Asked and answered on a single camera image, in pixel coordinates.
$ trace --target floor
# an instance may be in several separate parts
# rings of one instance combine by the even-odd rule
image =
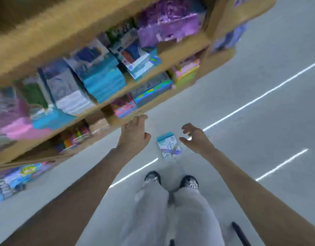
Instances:
[[[117,176],[77,246],[119,245],[119,232],[133,208],[134,195],[150,170],[160,172],[168,190],[178,186],[184,174],[194,175],[220,221],[226,245],[241,245],[230,227],[232,221],[242,227],[252,245],[263,245],[221,177],[205,160],[185,148],[176,162],[162,159],[155,138],[169,131],[180,135],[187,122],[208,128],[214,145],[254,179],[285,163],[259,182],[315,225],[314,63],[315,0],[278,0],[272,10],[248,24],[230,62],[147,113],[151,142]],[[119,133],[1,202],[0,243],[98,163],[110,145],[116,144]]]

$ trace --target person's right hand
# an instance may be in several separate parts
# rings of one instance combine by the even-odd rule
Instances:
[[[210,153],[215,147],[205,135],[203,130],[195,127],[191,123],[187,123],[181,128],[184,134],[192,137],[192,140],[187,140],[184,137],[180,137],[179,140],[189,149],[200,155]]]

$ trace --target black shoe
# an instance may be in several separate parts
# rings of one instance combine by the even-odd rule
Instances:
[[[161,176],[159,175],[158,172],[151,171],[146,175],[144,181],[156,181],[159,182],[161,185]]]
[[[180,182],[180,188],[191,187],[198,190],[198,181],[191,175],[186,175]]]

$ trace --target gray pants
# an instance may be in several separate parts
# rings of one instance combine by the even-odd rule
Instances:
[[[224,246],[219,222],[209,203],[194,188],[174,193],[176,246]],[[121,246],[164,246],[169,193],[158,182],[146,182],[135,197],[136,206],[122,231]]]

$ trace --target purple box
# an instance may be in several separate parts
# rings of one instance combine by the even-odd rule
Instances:
[[[160,0],[138,18],[138,37],[142,47],[155,46],[199,32],[206,9],[200,0]]]

